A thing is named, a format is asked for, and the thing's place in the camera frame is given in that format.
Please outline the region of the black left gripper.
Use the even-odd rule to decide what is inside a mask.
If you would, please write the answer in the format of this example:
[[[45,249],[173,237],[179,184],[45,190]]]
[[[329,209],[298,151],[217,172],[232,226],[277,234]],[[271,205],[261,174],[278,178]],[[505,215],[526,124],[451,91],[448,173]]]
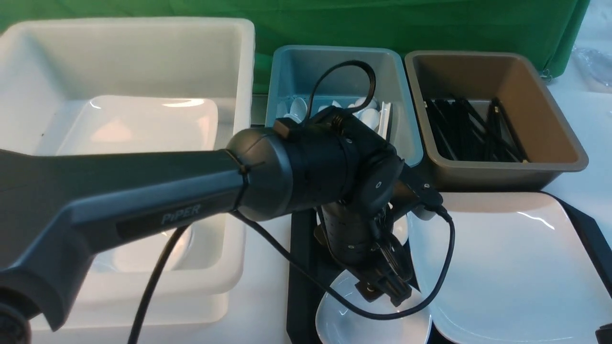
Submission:
[[[409,251],[393,235],[390,207],[365,220],[341,203],[317,208],[331,257],[358,279],[356,289],[368,302],[389,296],[394,306],[411,297]]]

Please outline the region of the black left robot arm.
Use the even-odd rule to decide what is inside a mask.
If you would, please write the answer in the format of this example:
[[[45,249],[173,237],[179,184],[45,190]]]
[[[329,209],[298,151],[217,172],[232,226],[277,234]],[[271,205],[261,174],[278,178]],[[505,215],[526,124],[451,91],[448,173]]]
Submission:
[[[231,213],[266,221],[339,203],[370,220],[404,159],[348,110],[238,131],[223,150],[110,155],[1,151],[1,342],[65,324],[101,252]]]

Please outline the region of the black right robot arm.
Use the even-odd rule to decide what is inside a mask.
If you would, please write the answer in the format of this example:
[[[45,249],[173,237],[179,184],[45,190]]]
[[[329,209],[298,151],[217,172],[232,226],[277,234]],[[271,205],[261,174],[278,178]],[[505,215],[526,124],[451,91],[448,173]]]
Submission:
[[[612,323],[599,327],[595,331],[598,344],[612,344]]]

